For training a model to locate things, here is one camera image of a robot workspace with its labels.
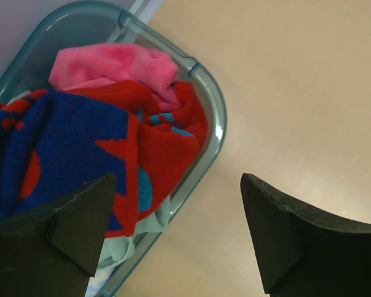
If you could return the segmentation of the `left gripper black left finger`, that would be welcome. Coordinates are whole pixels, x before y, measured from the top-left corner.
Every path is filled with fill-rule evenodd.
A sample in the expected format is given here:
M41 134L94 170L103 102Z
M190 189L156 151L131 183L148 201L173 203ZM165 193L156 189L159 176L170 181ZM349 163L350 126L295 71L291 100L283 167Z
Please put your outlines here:
M107 174L0 220L0 296L84 296L116 195Z

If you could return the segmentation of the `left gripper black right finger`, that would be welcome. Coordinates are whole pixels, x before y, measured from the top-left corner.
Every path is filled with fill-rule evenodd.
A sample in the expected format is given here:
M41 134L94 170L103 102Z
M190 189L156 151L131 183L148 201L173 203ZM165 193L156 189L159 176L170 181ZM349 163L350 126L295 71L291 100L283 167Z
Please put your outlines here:
M270 296L371 296L371 224L340 217L253 174L241 195Z

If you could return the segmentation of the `red blue cat towel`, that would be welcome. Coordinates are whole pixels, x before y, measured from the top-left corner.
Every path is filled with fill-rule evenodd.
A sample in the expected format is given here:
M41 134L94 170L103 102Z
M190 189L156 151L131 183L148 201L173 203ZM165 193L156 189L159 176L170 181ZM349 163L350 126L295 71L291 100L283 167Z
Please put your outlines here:
M170 112L131 80L47 88L0 103L0 219L112 173L106 235L133 235L176 188L208 135L192 84L176 82L174 90L180 106Z

